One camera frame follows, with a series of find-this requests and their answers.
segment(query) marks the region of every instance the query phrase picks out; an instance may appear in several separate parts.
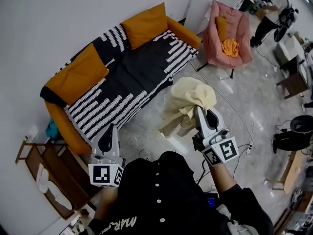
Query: sofa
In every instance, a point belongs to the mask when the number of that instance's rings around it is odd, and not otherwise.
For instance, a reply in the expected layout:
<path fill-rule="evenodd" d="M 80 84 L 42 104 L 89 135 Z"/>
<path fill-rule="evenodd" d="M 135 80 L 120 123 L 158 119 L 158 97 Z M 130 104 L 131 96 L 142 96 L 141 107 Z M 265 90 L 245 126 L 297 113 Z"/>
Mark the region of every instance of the sofa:
<path fill-rule="evenodd" d="M 226 18 L 227 38 L 235 39 L 240 46 L 238 57 L 230 57 L 223 53 L 222 43 L 215 24 L 217 17 Z M 233 69 L 249 63 L 252 60 L 252 53 L 248 15 L 214 0 L 211 7 L 210 21 L 203 31 L 203 45 L 207 61 L 210 64 Z"/>
<path fill-rule="evenodd" d="M 201 40 L 160 4 L 108 30 L 84 47 L 42 88 L 40 96 L 70 150 L 91 152 L 110 123 L 131 120 L 190 58 Z"/>

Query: cream towel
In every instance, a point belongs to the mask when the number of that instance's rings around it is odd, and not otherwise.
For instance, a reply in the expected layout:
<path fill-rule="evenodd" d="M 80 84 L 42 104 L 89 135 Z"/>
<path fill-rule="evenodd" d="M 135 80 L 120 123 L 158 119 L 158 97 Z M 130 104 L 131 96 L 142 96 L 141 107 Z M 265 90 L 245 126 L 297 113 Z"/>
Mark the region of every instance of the cream towel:
<path fill-rule="evenodd" d="M 182 77 L 171 88 L 161 114 L 163 122 L 157 128 L 169 138 L 180 124 L 178 135 L 184 136 L 196 126 L 194 107 L 199 105 L 206 112 L 215 104 L 216 97 L 211 86 L 192 77 Z"/>

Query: chair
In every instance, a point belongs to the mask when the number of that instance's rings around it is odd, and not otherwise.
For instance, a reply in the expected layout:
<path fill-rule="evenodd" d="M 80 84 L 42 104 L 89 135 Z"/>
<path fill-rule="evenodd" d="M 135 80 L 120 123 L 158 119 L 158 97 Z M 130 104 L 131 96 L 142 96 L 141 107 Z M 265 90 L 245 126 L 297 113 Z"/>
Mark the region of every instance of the chair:
<path fill-rule="evenodd" d="M 238 57 L 226 56 L 222 51 L 217 28 L 216 17 L 225 17 L 227 21 L 227 38 L 235 39 L 239 43 Z M 208 63 L 234 69 L 252 60 L 250 47 L 249 18 L 245 13 L 234 10 L 213 0 L 211 17 L 207 28 L 203 31 L 203 45 Z"/>
<path fill-rule="evenodd" d="M 313 117 L 310 115 L 301 115 L 295 117 L 290 123 L 290 129 L 297 133 L 310 133 L 313 131 Z"/>

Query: black pants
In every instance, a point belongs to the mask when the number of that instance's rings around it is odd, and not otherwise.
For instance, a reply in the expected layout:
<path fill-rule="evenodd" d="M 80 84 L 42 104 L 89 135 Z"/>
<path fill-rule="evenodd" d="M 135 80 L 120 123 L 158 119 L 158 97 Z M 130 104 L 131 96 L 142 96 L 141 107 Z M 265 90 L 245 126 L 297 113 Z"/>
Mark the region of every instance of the black pants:
<path fill-rule="evenodd" d="M 268 34 L 271 30 L 277 29 L 277 28 L 278 28 L 277 24 L 273 23 L 267 17 L 264 17 L 256 29 L 255 36 L 252 37 L 250 40 L 251 47 L 260 46 L 266 34 Z"/>
<path fill-rule="evenodd" d="M 288 233 L 294 234 L 294 235 L 304 235 L 305 231 L 295 231 L 295 230 L 288 230 Z"/>
<path fill-rule="evenodd" d="M 304 104 L 305 108 L 313 108 L 313 102 L 308 103 L 308 104 Z"/>
<path fill-rule="evenodd" d="M 282 132 L 275 134 L 273 147 L 285 151 L 297 151 L 310 146 L 312 134 L 301 134 L 293 131 Z"/>

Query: black bag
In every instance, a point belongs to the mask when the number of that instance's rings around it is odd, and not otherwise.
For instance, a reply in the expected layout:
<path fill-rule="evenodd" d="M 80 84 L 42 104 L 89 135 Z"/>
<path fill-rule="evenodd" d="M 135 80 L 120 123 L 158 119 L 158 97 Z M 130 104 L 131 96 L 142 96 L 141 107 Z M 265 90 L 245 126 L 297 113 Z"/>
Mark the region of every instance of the black bag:
<path fill-rule="evenodd" d="M 294 9 L 289 7 L 289 0 L 287 0 L 287 7 L 278 15 L 280 25 L 284 25 L 287 28 L 291 26 L 291 23 L 294 21 Z"/>

